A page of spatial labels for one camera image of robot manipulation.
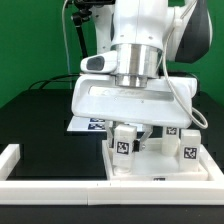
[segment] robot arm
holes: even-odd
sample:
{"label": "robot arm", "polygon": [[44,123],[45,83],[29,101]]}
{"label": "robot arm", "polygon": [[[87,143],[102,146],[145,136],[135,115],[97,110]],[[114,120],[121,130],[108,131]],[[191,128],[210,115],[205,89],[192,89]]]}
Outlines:
{"label": "robot arm", "polygon": [[[125,8],[126,2],[119,0],[116,1],[115,6],[92,7],[98,54],[108,52],[110,48],[116,49],[119,45],[137,44],[154,48],[154,51],[151,51],[152,57],[158,58],[163,52],[165,40],[174,26],[174,31],[168,42],[167,60],[193,63],[209,50],[212,26],[206,1],[186,0],[183,7],[168,7],[167,1],[132,1],[129,10],[124,10]],[[114,54],[113,56],[114,58],[111,57],[110,61],[116,62],[117,56]],[[153,66],[150,66],[151,74],[148,74],[148,77],[155,78],[158,67],[157,60]],[[114,72],[112,69],[102,69],[102,71],[87,69],[85,67],[87,63],[88,59],[85,59],[81,66],[86,73]]]}

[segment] cable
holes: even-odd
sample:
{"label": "cable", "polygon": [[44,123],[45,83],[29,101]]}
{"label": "cable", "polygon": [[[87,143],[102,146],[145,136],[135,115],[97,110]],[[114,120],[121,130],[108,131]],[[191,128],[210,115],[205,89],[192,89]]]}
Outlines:
{"label": "cable", "polygon": [[64,78],[68,78],[68,77],[78,77],[79,75],[78,74],[72,74],[72,75],[60,75],[60,76],[55,76],[51,79],[47,79],[47,80],[40,80],[40,81],[37,81],[35,83],[33,83],[32,85],[30,85],[30,87],[28,88],[28,90],[32,89],[33,86],[39,84],[39,83],[43,83],[39,89],[43,89],[46,85],[48,85],[49,83],[51,82],[70,82],[70,81],[62,81],[62,80],[56,80],[56,79],[64,79]]}
{"label": "cable", "polygon": [[63,8],[62,8],[62,28],[63,28],[63,36],[64,36],[64,44],[65,44],[65,52],[66,52],[66,60],[67,60],[67,70],[68,70],[68,74],[71,74],[70,55],[69,55],[67,33],[66,33],[66,27],[65,27],[65,8],[68,2],[69,0],[65,0]]}
{"label": "cable", "polygon": [[37,85],[39,83],[42,83],[42,82],[46,82],[46,81],[50,81],[50,82],[68,82],[68,83],[70,83],[70,81],[63,81],[63,80],[40,80],[40,81],[37,81],[37,82],[33,83],[32,85],[30,85],[28,90],[31,90],[33,86],[35,86],[35,85]]}
{"label": "cable", "polygon": [[64,79],[64,78],[72,78],[72,77],[78,77],[79,74],[70,74],[70,75],[59,75],[55,76],[49,80],[46,80],[40,87],[39,89],[43,89],[46,85],[48,85],[51,81],[57,80],[57,79]]}
{"label": "cable", "polygon": [[[196,4],[196,2],[197,2],[197,0],[189,5],[189,7],[182,14],[182,16],[181,16],[182,19],[186,16],[186,12],[189,12],[192,9],[192,7],[194,6],[194,4]],[[169,79],[169,75],[168,75],[168,72],[167,72],[167,65],[166,65],[166,54],[167,54],[168,42],[169,42],[169,39],[170,39],[171,35],[173,34],[174,30],[175,30],[175,27],[173,27],[171,32],[169,33],[169,35],[167,37],[167,40],[165,42],[165,46],[164,46],[164,52],[163,52],[163,72],[164,72],[164,76],[165,76],[165,79],[167,81],[167,84],[168,84],[171,92],[174,95],[174,98],[177,100],[177,102],[179,103],[181,108],[188,114],[188,116],[192,119],[192,121],[198,127],[202,128],[202,129],[206,129],[208,127],[208,122],[205,119],[205,117],[198,110],[196,110],[195,108],[192,107],[192,112],[196,113],[201,118],[201,120],[203,121],[203,124],[202,124],[191,113],[188,112],[187,108],[183,105],[182,100],[179,98],[178,94],[176,93],[176,91],[175,91],[175,89],[173,87],[173,84],[171,83],[171,81]]]}

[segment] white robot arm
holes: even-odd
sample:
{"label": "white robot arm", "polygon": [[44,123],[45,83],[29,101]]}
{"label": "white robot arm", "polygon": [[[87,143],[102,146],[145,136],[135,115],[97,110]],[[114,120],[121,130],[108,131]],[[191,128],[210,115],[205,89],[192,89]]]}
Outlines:
{"label": "white robot arm", "polygon": [[[166,60],[192,63],[208,51],[212,27],[206,1],[186,0],[183,7],[168,7],[168,0],[113,3],[91,9],[98,54],[81,62],[84,75],[76,83],[72,111],[80,117],[143,124],[145,134],[139,140],[140,150],[152,133],[152,126],[162,126],[162,151],[171,155],[177,149],[179,128],[188,128],[192,121],[201,128],[207,127],[204,117],[192,108],[196,79],[169,78],[166,70]],[[161,62],[164,77],[158,75]],[[192,112],[198,113],[204,124]],[[169,127],[175,129],[174,141],[167,134]],[[114,138],[113,165],[121,172],[129,171],[136,128],[118,125],[113,134],[106,122],[106,130],[109,147]],[[119,152],[119,147],[127,145],[128,153],[124,148]]]}

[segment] white block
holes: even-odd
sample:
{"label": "white block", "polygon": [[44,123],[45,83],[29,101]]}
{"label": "white block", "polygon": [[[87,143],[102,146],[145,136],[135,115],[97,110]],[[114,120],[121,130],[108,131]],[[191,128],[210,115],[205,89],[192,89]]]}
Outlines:
{"label": "white block", "polygon": [[179,154],[180,171],[198,172],[201,134],[198,130],[182,130]]}
{"label": "white block", "polygon": [[88,187],[88,205],[120,204],[120,181],[94,181]]}
{"label": "white block", "polygon": [[6,180],[20,159],[18,144],[10,144],[0,155],[0,180]]}
{"label": "white block", "polygon": [[176,156],[179,149],[179,128],[163,127],[162,154]]}
{"label": "white block", "polygon": [[113,165],[130,169],[134,159],[133,141],[137,138],[137,127],[120,124],[115,128]]}

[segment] black cable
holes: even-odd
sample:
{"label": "black cable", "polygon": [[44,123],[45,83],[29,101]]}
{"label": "black cable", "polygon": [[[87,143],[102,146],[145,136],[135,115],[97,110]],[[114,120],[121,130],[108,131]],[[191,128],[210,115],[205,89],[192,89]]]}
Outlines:
{"label": "black cable", "polygon": [[71,75],[59,75],[55,76],[49,80],[46,80],[40,87],[39,89],[43,89],[46,85],[48,85],[51,81],[57,80],[57,79],[64,79],[64,78],[72,78],[72,77],[78,77],[79,74],[71,74]]}
{"label": "black cable", "polygon": [[49,83],[52,83],[52,82],[67,82],[67,83],[70,83],[70,81],[65,81],[65,80],[64,81],[63,80],[40,80],[40,81],[37,81],[37,82],[33,83],[32,85],[30,85],[28,90],[31,90],[33,86],[35,86],[39,83],[48,82],[48,81],[50,81]]}
{"label": "black cable", "polygon": [[40,81],[37,81],[35,83],[33,83],[32,85],[30,85],[30,87],[28,88],[28,90],[32,89],[33,86],[39,84],[39,83],[43,83],[39,89],[43,89],[46,85],[48,85],[49,83],[51,82],[71,82],[71,80],[69,81],[58,81],[57,79],[64,79],[64,78],[72,78],[72,77],[78,77],[79,75],[78,74],[71,74],[71,75],[60,75],[60,76],[55,76],[51,79],[47,79],[47,80],[40,80]]}

